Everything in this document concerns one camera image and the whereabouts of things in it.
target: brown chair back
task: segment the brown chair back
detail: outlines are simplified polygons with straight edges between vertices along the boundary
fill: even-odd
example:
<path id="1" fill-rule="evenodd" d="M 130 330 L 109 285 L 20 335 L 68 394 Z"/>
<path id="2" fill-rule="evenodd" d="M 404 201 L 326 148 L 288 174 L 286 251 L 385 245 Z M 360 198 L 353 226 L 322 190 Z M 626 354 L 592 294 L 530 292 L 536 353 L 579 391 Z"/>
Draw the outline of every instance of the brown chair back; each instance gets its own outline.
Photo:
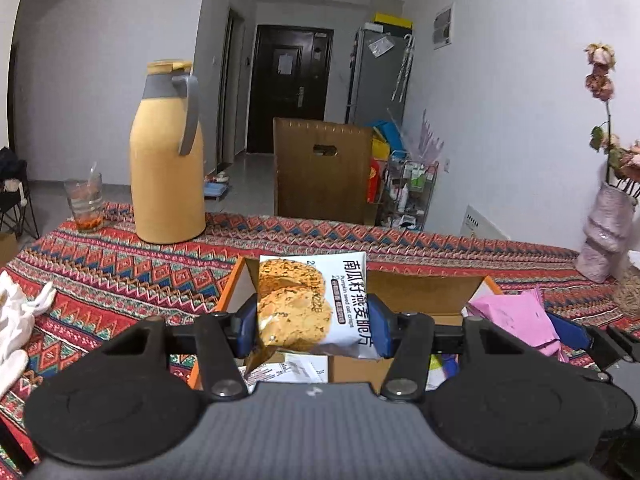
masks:
<path id="1" fill-rule="evenodd" d="M 273 120 L 278 216 L 364 223 L 372 128 Z"/>

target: thermos lid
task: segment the thermos lid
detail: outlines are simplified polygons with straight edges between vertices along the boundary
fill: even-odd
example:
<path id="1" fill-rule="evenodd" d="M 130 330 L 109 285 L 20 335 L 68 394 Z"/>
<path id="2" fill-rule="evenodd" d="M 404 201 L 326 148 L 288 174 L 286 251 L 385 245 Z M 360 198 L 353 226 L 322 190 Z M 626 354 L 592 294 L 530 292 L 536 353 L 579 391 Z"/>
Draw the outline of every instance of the thermos lid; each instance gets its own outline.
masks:
<path id="1" fill-rule="evenodd" d="M 190 72 L 193 63 L 180 59 L 163 59 L 154 61 L 146 66 L 147 74 L 170 74 L 171 72 Z"/>

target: pink package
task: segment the pink package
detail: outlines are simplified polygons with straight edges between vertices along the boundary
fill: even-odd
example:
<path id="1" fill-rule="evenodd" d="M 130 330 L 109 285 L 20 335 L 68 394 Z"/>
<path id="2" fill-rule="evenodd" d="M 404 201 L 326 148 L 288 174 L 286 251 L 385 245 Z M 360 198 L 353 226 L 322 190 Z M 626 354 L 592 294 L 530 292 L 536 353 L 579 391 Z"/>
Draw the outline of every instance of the pink package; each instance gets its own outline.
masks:
<path id="1" fill-rule="evenodd" d="M 543 308 L 539 287 L 518 295 L 483 296 L 470 301 L 467 310 L 472 316 L 494 322 L 544 355 L 567 362 L 560 338 Z"/>

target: flower stem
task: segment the flower stem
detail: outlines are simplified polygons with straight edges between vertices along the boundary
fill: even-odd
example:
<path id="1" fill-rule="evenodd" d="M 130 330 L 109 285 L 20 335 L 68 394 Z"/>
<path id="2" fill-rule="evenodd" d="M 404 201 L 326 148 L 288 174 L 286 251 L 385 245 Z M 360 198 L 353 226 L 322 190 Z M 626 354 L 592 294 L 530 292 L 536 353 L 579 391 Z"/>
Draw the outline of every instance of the flower stem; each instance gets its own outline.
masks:
<path id="1" fill-rule="evenodd" d="M 607 127 L 609 129 L 609 135 L 607 136 L 607 184 L 609 183 L 609 173 L 611 171 L 611 165 L 609 163 L 609 157 L 611 156 L 611 110 L 609 109 L 609 101 L 604 101 L 604 105 L 607 107 Z"/>

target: white device with vents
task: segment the white device with vents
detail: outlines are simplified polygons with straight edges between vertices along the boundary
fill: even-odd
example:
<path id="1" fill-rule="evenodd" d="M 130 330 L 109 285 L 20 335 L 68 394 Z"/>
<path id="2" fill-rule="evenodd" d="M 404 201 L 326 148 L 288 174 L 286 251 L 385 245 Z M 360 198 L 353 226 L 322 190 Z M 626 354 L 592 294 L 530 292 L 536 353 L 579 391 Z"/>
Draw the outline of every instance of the white device with vents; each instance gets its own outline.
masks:
<path id="1" fill-rule="evenodd" d="M 471 206 L 466 208 L 465 217 L 460 228 L 460 236 L 487 238 L 489 240 L 511 240 Z"/>
<path id="2" fill-rule="evenodd" d="M 433 47 L 438 49 L 451 44 L 453 29 L 453 4 L 438 13 L 433 20 Z"/>

